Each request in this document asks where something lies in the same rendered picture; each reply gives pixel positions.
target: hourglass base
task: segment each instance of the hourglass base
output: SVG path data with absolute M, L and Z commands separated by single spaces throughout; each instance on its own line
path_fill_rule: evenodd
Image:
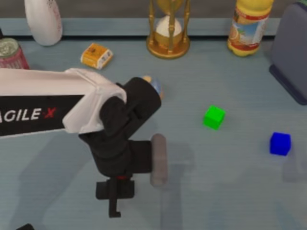
M 179 58 L 187 53 L 190 47 L 190 40 L 187 38 L 187 40 L 179 42 L 177 44 L 172 52 L 169 52 L 167 48 L 164 48 L 158 44 L 157 41 L 153 40 L 153 43 L 150 43 L 150 38 L 148 37 L 146 40 L 147 49 L 149 52 L 153 55 L 155 55 L 158 58 L 162 59 L 175 59 Z

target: gold hourglass frame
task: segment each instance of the gold hourglass frame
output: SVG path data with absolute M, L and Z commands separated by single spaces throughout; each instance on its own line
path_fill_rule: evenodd
M 155 10 L 154 0 L 149 4 L 150 34 L 146 44 L 148 50 L 155 56 L 163 59 L 179 58 L 189 50 L 188 23 L 190 17 L 190 0 L 186 0 L 184 10 L 184 28 L 179 34 L 175 32 L 175 13 L 183 5 L 184 0 L 156 0 L 159 8 L 169 16 L 168 36 L 162 36 L 154 28 Z

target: small package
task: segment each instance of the small package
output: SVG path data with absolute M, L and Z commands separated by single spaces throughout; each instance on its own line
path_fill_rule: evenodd
M 82 54 L 81 62 L 95 69 L 102 69 L 113 57 L 108 48 L 92 43 Z

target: robotic arm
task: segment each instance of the robotic arm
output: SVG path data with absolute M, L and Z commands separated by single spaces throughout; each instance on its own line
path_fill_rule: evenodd
M 153 185 L 166 182 L 165 138 L 129 140 L 161 106 L 147 81 L 114 84 L 84 69 L 0 69 L 0 80 L 0 137 L 62 129 L 78 133 L 99 172 L 109 177 L 97 183 L 96 197 L 109 200 L 110 217 L 120 217 L 117 199 L 134 197 L 134 173 L 151 173 Z

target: hourglass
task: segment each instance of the hourglass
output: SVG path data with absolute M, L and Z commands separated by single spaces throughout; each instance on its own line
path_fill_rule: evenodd
M 184 10 L 184 28 L 175 18 L 175 13 L 183 5 L 184 0 L 156 0 L 159 8 L 166 14 L 154 28 L 154 0 L 149 5 L 150 34 L 146 44 L 148 50 L 155 56 L 164 59 L 179 58 L 189 50 L 188 23 L 190 15 L 190 0 L 186 0 Z

